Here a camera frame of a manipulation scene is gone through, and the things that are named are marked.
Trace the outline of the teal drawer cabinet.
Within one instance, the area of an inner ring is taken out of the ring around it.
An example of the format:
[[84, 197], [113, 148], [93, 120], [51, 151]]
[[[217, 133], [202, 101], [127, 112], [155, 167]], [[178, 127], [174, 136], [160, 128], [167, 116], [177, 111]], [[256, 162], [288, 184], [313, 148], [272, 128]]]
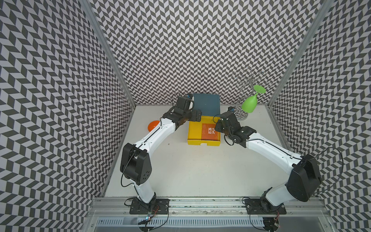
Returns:
[[194, 110], [201, 110], [202, 116], [214, 117], [220, 114], [220, 96], [217, 94], [193, 94]]

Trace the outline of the aluminium front rail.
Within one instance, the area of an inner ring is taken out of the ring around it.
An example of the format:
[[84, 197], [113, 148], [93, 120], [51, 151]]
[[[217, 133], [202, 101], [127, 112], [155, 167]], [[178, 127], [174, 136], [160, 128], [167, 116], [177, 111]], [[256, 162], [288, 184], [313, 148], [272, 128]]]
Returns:
[[83, 232], [335, 232], [324, 203], [284, 203], [264, 213], [253, 197], [161, 197], [152, 212], [131, 198], [97, 198]]

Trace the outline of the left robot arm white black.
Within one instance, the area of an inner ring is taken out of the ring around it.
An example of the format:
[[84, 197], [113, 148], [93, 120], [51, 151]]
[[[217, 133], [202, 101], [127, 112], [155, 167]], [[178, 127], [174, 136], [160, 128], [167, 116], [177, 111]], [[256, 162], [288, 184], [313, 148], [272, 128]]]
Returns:
[[180, 96], [177, 102], [159, 119], [159, 124], [135, 144], [127, 143], [122, 149], [120, 171], [134, 184], [137, 198], [152, 204], [156, 194], [148, 179], [152, 173], [151, 156], [159, 145], [187, 121], [201, 120], [201, 111], [194, 109], [193, 94]]

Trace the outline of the orange postcard pack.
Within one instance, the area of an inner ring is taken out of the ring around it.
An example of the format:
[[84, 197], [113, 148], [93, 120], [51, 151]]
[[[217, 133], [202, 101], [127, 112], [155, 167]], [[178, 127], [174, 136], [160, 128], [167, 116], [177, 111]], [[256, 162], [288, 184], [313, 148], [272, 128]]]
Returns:
[[215, 131], [215, 124], [203, 123], [202, 124], [202, 140], [218, 141], [218, 132]]

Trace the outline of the green plastic wine glass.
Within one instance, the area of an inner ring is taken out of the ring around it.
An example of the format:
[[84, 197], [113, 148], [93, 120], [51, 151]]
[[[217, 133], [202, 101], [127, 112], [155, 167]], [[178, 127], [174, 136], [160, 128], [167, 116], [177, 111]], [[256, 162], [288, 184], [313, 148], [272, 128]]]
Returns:
[[253, 90], [255, 94], [247, 98], [241, 106], [242, 110], [246, 113], [252, 113], [258, 104], [258, 95], [266, 93], [266, 89], [260, 85], [254, 85]]

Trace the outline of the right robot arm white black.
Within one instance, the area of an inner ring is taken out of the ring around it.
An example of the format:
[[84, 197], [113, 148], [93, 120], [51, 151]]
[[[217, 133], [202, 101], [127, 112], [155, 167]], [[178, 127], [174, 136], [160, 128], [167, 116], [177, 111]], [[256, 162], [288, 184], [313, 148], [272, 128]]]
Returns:
[[236, 115], [227, 111], [219, 115], [215, 130], [232, 141], [255, 151], [275, 163], [288, 175], [288, 180], [266, 190], [258, 201], [259, 209], [267, 213], [283, 203], [298, 200], [307, 202], [322, 183], [319, 166], [314, 156], [299, 155], [263, 137], [255, 129], [241, 126]]

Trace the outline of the orange bowl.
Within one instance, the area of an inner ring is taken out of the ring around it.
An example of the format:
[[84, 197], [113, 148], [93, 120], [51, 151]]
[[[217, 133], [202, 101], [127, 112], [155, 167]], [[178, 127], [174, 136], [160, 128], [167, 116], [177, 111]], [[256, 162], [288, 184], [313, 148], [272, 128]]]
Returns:
[[160, 124], [160, 121], [159, 120], [155, 120], [155, 121], [152, 121], [148, 124], [148, 131], [151, 132], [157, 125]]

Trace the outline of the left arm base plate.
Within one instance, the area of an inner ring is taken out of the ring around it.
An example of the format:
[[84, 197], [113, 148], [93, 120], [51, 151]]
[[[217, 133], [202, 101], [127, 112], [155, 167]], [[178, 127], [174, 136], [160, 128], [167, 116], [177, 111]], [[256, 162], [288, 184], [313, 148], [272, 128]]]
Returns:
[[170, 199], [160, 198], [148, 204], [140, 201], [138, 198], [132, 200], [130, 205], [130, 215], [146, 215], [148, 213], [156, 215], [167, 215], [169, 212]]

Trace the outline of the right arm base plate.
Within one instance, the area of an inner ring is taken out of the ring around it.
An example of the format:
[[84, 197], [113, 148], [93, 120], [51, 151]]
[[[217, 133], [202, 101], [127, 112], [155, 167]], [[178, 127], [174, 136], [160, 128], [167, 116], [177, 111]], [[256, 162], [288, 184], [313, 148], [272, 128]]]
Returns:
[[242, 200], [249, 215], [286, 215], [287, 211], [284, 204], [273, 206], [269, 202], [261, 199], [244, 198]]

